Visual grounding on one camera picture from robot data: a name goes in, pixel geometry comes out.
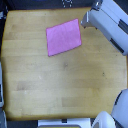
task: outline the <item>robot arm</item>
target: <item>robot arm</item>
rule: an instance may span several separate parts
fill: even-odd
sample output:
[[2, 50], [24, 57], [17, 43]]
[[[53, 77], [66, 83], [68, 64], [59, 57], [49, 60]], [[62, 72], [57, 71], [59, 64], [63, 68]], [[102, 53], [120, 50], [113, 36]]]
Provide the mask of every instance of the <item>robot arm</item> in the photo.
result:
[[128, 55], [128, 15], [113, 0], [95, 0], [81, 25], [99, 29], [122, 55]]

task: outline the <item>pink towel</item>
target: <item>pink towel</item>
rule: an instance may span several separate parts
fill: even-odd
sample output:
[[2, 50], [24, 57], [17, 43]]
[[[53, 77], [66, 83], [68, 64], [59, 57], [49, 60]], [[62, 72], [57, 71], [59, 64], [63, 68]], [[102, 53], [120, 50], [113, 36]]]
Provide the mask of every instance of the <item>pink towel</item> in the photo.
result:
[[48, 56], [53, 56], [81, 45], [78, 19], [47, 28], [46, 34]]

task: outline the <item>wooden surface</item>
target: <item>wooden surface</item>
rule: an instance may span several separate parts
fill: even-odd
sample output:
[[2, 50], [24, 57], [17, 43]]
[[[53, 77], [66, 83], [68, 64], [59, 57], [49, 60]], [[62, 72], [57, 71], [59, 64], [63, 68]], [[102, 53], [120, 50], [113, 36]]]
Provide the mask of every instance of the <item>wooden surface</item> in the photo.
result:
[[95, 28], [80, 26], [82, 46], [48, 57], [46, 28], [89, 8], [8, 13], [2, 44], [7, 119], [96, 117], [111, 113], [127, 88], [126, 57]]

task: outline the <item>pink cloth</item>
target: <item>pink cloth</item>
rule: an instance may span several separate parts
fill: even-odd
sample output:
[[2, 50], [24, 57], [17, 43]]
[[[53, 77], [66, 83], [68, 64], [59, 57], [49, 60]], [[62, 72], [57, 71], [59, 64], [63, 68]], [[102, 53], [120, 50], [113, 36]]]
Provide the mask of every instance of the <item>pink cloth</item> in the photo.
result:
[[46, 34], [48, 56], [53, 56], [81, 45], [78, 19], [47, 28]]

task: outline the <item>wood grain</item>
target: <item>wood grain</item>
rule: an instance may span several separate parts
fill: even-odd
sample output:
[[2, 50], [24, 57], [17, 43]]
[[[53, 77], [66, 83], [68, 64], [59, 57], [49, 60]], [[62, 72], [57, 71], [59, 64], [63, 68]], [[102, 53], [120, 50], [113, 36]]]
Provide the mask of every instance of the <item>wood grain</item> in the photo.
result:
[[111, 113], [127, 88], [126, 57], [95, 28], [80, 26], [82, 46], [48, 57], [46, 28], [78, 18], [90, 8], [10, 11], [2, 43], [7, 119], [96, 117]]

